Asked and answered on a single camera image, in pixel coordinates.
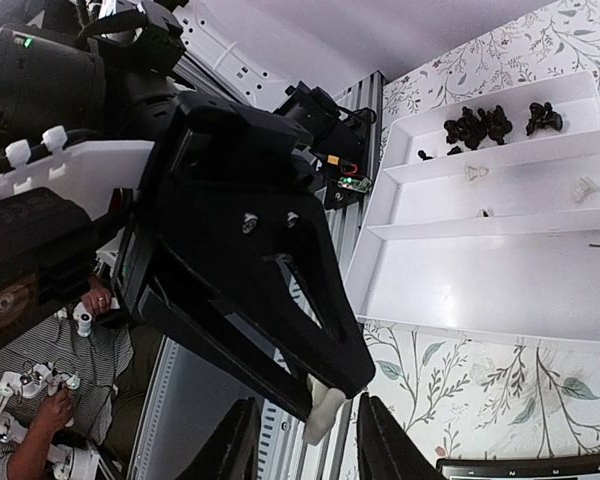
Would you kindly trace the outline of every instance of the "floral pattern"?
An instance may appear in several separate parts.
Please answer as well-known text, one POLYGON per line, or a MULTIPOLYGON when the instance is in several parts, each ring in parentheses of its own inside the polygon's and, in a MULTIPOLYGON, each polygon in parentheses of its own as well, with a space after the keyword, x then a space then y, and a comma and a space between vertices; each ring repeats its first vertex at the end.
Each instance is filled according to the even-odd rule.
MULTIPOLYGON (((560 0, 390 83, 381 150, 398 118, 588 70, 600 92, 600 0, 560 0)), ((600 353, 484 343, 370 322, 378 395, 432 463, 600 453, 600 353)), ((353 416, 341 479, 357 480, 353 416)))

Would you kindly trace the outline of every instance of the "bolt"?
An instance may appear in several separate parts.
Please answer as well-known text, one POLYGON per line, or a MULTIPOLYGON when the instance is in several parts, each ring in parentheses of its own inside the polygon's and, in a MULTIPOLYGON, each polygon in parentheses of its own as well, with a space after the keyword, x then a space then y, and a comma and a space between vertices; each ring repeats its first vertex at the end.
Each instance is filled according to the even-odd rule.
POLYGON ((287 228, 293 228, 298 224, 300 216, 295 212, 287 213, 287 228))
POLYGON ((258 226, 258 216, 253 213, 245 213, 242 222, 242 233, 249 235, 258 226))

